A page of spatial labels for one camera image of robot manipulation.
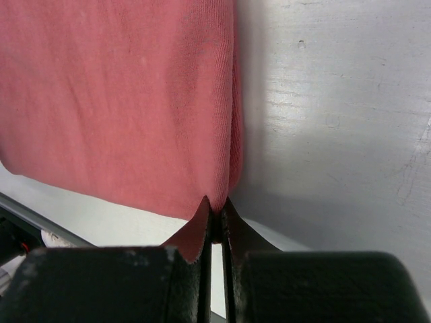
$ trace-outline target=white surface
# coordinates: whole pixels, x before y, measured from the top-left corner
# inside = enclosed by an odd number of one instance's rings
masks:
[[[238,12],[240,214],[287,249],[391,252],[431,299],[429,1],[240,0]],[[0,179],[0,191],[99,246],[159,244],[184,224]],[[220,271],[213,282],[223,313]]]

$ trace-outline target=folded fabric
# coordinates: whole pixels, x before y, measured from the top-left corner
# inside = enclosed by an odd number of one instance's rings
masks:
[[[0,0],[0,160],[190,219],[238,182],[233,0]]]

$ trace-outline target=pink towel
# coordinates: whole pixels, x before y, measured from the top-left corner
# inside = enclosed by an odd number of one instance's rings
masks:
[[[0,160],[171,217],[238,182],[233,0],[0,0]]]

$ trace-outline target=red cloth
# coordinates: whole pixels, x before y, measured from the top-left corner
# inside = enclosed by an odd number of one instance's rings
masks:
[[[0,160],[190,219],[238,182],[233,0],[0,0]]]

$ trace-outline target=scratched table surface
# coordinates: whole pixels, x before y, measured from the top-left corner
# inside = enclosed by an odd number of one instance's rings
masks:
[[[284,250],[383,250],[431,305],[431,2],[239,0],[239,213]],[[0,191],[102,246],[184,222],[0,168]],[[213,311],[224,315],[220,250]]]

